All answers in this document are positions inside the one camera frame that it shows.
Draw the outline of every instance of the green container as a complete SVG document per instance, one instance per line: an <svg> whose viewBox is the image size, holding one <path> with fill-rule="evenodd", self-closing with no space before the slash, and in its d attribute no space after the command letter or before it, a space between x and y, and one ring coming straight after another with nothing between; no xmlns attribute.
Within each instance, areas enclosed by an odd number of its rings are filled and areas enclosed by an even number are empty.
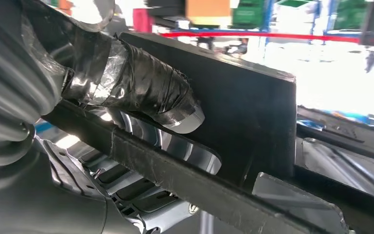
<svg viewBox="0 0 374 234"><path fill-rule="evenodd" d="M368 5L365 0L340 0L333 29L361 29Z"/></svg>
<svg viewBox="0 0 374 234"><path fill-rule="evenodd" d="M240 0L239 6L244 6L244 5L263 7L264 6L264 0Z"/></svg>
<svg viewBox="0 0 374 234"><path fill-rule="evenodd" d="M239 6L233 9L233 26L243 28L257 28L263 24L263 8Z"/></svg>
<svg viewBox="0 0 374 234"><path fill-rule="evenodd" d="M278 4L282 6L300 7L311 1L315 0L282 0L279 1Z"/></svg>

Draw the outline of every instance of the orange box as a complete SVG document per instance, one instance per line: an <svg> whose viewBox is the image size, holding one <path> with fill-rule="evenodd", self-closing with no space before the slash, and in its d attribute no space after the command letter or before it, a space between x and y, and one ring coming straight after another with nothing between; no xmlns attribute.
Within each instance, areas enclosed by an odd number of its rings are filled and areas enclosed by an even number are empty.
<svg viewBox="0 0 374 234"><path fill-rule="evenodd" d="M193 24L230 25L230 0L187 0L186 15Z"/></svg>

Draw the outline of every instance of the bolt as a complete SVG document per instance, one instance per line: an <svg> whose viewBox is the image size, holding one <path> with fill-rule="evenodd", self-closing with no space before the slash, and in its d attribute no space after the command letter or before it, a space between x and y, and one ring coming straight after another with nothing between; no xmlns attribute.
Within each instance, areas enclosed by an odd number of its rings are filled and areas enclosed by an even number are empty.
<svg viewBox="0 0 374 234"><path fill-rule="evenodd" d="M196 205L190 203L190 205L188 206L188 212L192 215L197 213L198 210L199 208Z"/></svg>

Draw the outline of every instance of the wrapped pipe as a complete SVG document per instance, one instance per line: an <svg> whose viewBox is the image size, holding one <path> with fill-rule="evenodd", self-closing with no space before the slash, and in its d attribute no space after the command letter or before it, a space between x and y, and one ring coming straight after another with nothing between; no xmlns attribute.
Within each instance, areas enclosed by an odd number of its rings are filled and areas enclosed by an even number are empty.
<svg viewBox="0 0 374 234"><path fill-rule="evenodd" d="M76 86L82 79L69 83ZM177 133L194 131L205 118L184 74L124 41L111 42L101 79L85 85L85 98L78 101L139 111Z"/></svg>

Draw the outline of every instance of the black metal bracket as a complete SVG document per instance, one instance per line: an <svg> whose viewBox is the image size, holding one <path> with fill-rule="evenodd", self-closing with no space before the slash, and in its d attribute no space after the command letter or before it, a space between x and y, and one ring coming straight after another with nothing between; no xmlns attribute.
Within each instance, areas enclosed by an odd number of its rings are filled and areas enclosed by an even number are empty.
<svg viewBox="0 0 374 234"><path fill-rule="evenodd" d="M196 131L179 137L214 152L222 162L217 175L172 157L66 101L44 116L45 120L245 233L328 232L252 195L260 172L335 204L355 231L374 233L373 196L294 165L295 152L303 152L303 141L296 135L367 157L374 158L370 155L374 151L366 145L367 138L356 141L299 125L296 132L296 84L290 74L157 35L122 33L120 39L187 75L206 120ZM130 114L169 132L141 113Z"/></svg>

